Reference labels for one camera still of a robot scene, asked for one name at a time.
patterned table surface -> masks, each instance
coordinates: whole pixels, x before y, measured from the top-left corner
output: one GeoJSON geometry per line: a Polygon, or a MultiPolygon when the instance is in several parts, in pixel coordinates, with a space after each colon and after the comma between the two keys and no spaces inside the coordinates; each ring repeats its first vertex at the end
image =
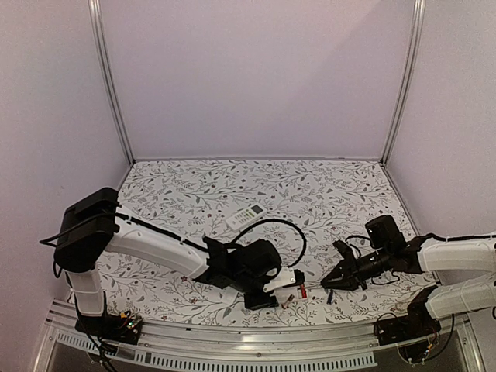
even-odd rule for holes
{"type": "MultiPolygon", "coordinates": [[[[310,298],[287,309],[246,310],[242,296],[222,302],[222,291],[195,283],[166,267],[134,257],[104,254],[98,264],[108,306],[131,308],[145,319],[212,326],[308,326],[373,319],[402,313],[431,275],[399,274],[401,280],[366,291],[335,291],[328,305],[318,282],[340,260],[332,241],[364,234],[364,224],[391,214],[408,239],[412,227],[376,162],[322,160],[181,160],[137,163],[122,186],[121,203],[137,215],[197,241],[205,234],[223,242],[236,234],[225,219],[258,202],[267,218],[300,226],[308,249],[297,268],[304,271],[310,298]]],[[[281,224],[255,228],[241,240],[265,237],[290,264],[301,248],[299,236],[281,224]]],[[[363,248],[366,253],[370,248],[363,248]]],[[[376,282],[391,280],[390,274],[376,282]]]]}

remote control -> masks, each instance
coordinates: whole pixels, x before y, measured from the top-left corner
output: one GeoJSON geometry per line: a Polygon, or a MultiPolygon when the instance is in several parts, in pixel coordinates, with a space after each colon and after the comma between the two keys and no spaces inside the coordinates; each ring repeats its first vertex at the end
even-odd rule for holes
{"type": "Polygon", "coordinates": [[[266,213],[267,210],[263,206],[260,204],[253,204],[250,207],[241,209],[234,215],[230,216],[226,220],[226,223],[232,231],[238,231],[251,225],[266,213]]]}

white backdrop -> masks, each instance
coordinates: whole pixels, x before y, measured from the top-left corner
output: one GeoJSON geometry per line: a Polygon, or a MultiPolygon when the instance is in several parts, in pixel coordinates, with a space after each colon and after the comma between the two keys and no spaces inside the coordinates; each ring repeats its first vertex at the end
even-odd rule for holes
{"type": "Polygon", "coordinates": [[[54,297],[65,208],[128,165],[115,132],[86,2],[0,2],[0,370],[24,372],[54,297]]]}
{"type": "Polygon", "coordinates": [[[380,157],[413,3],[102,2],[136,158],[380,157]]]}
{"type": "MultiPolygon", "coordinates": [[[[427,2],[390,163],[421,233],[496,231],[495,40],[495,2],[427,2]]],[[[450,276],[467,278],[460,272],[450,276]]],[[[486,369],[496,370],[496,322],[489,310],[470,318],[486,369]]]]}

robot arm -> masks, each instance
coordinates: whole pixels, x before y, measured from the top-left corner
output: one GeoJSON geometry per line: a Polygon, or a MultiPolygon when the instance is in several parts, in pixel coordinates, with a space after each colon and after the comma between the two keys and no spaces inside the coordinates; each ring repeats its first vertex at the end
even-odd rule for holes
{"type": "Polygon", "coordinates": [[[381,345],[438,332],[438,319],[445,316],[496,306],[496,234],[457,238],[428,234],[405,242],[389,215],[368,222],[366,230],[376,251],[357,259],[346,243],[334,242],[343,260],[322,280],[324,288],[367,289],[366,280],[386,270],[410,274],[434,270],[487,272],[459,284],[425,288],[410,303],[406,316],[378,320],[375,332],[381,345]]]}
{"type": "Polygon", "coordinates": [[[282,267],[279,253],[266,240],[241,246],[204,237],[202,244],[194,243],[138,219],[117,202],[111,188],[69,207],[60,234],[41,243],[55,239],[54,262],[65,269],[76,298],[77,330],[124,343],[137,343],[140,321],[133,318],[124,326],[120,317],[107,313],[95,266],[104,251],[139,257],[217,288],[234,287],[244,294],[248,309],[278,306],[274,291],[305,282],[301,271],[282,267]]]}

black cable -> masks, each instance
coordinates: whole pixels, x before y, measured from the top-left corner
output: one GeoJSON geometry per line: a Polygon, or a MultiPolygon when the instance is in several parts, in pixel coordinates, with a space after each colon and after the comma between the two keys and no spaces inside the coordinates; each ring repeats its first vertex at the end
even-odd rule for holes
{"type": "Polygon", "coordinates": [[[357,246],[354,246],[352,243],[347,243],[349,246],[351,246],[355,251],[358,252],[358,257],[357,258],[361,258],[362,257],[362,251],[360,250],[360,248],[358,248],[357,246]]]}
{"type": "Polygon", "coordinates": [[[396,275],[393,271],[391,272],[391,276],[395,277],[396,279],[394,279],[393,281],[389,281],[389,282],[387,282],[387,283],[376,283],[376,282],[374,281],[374,279],[372,278],[372,279],[370,279],[370,282],[371,282],[373,285],[388,285],[388,284],[393,284],[393,283],[396,283],[396,282],[398,282],[398,281],[400,281],[400,280],[401,280],[401,278],[400,278],[398,275],[396,275]]]}
{"type": "Polygon", "coordinates": [[[366,236],[363,235],[350,235],[346,239],[344,239],[344,241],[347,242],[348,239],[363,239],[363,240],[368,240],[370,242],[370,238],[367,238],[366,236]]]}
{"type": "Polygon", "coordinates": [[[426,359],[425,360],[426,362],[429,361],[429,360],[433,360],[433,359],[437,358],[439,355],[441,355],[441,353],[448,347],[448,344],[450,343],[451,337],[453,336],[453,331],[454,330],[455,330],[455,315],[452,314],[451,315],[451,330],[449,331],[448,339],[444,343],[444,345],[441,348],[441,350],[436,355],[433,355],[430,358],[426,359]]]}
{"type": "Polygon", "coordinates": [[[104,367],[105,370],[110,371],[110,372],[118,372],[116,370],[116,368],[112,365],[112,363],[110,363],[110,359],[105,355],[105,352],[103,351],[102,345],[98,345],[96,343],[96,341],[88,333],[88,331],[86,330],[86,328],[84,327],[82,322],[80,322],[80,324],[81,324],[82,329],[84,330],[84,333],[86,334],[86,336],[89,338],[91,343],[95,346],[96,350],[98,351],[98,354],[100,355],[100,358],[102,359],[102,363],[101,363],[102,367],[104,367]]]}
{"type": "Polygon", "coordinates": [[[296,261],[294,263],[292,263],[291,265],[289,265],[288,267],[296,266],[301,261],[301,259],[303,258],[303,256],[305,255],[305,252],[307,250],[307,238],[305,237],[305,234],[303,233],[303,231],[299,227],[297,227],[293,222],[286,221],[285,219],[262,219],[261,221],[257,221],[254,224],[248,226],[242,232],[240,232],[238,234],[238,236],[236,238],[234,238],[229,244],[236,243],[239,239],[241,239],[243,236],[245,236],[251,229],[253,229],[259,225],[263,225],[264,223],[269,223],[269,222],[277,222],[277,223],[282,223],[284,225],[288,225],[288,226],[292,227],[293,229],[295,229],[298,232],[298,234],[300,234],[301,240],[303,241],[303,247],[301,248],[300,255],[298,256],[296,261]]]}
{"type": "Polygon", "coordinates": [[[490,239],[494,236],[492,235],[465,235],[465,236],[454,236],[449,238],[443,238],[441,236],[437,236],[433,232],[430,232],[427,235],[422,236],[422,238],[432,238],[438,240],[440,242],[463,242],[464,240],[472,240],[472,239],[490,239]]]}
{"type": "Polygon", "coordinates": [[[54,261],[52,265],[52,269],[53,269],[53,275],[55,275],[55,277],[58,279],[62,274],[62,267],[60,267],[57,272],[57,264],[54,261]]]}
{"type": "Polygon", "coordinates": [[[54,247],[57,248],[57,245],[52,244],[52,243],[49,243],[49,242],[52,242],[55,239],[59,239],[60,237],[62,237],[64,235],[67,235],[71,231],[74,231],[75,229],[80,228],[81,226],[85,225],[86,223],[88,223],[90,221],[93,221],[94,219],[98,219],[100,217],[111,217],[111,216],[128,217],[127,215],[123,215],[122,213],[108,213],[108,212],[106,212],[106,213],[98,213],[97,215],[93,215],[92,217],[89,217],[89,218],[87,218],[87,219],[79,222],[78,224],[70,227],[67,230],[64,230],[63,232],[59,232],[58,234],[56,234],[54,236],[51,236],[50,238],[46,238],[46,239],[40,240],[40,244],[43,244],[45,246],[54,246],[54,247]]]}
{"type": "Polygon", "coordinates": [[[352,248],[354,248],[355,251],[358,252],[358,257],[357,258],[362,257],[362,251],[360,250],[360,248],[358,248],[357,246],[353,245],[352,243],[348,243],[348,240],[350,240],[350,239],[363,239],[363,240],[368,240],[370,242],[370,238],[367,238],[366,236],[363,236],[363,235],[350,235],[346,239],[344,239],[344,241],[346,242],[346,244],[348,244],[349,246],[351,246],[352,248]]]}

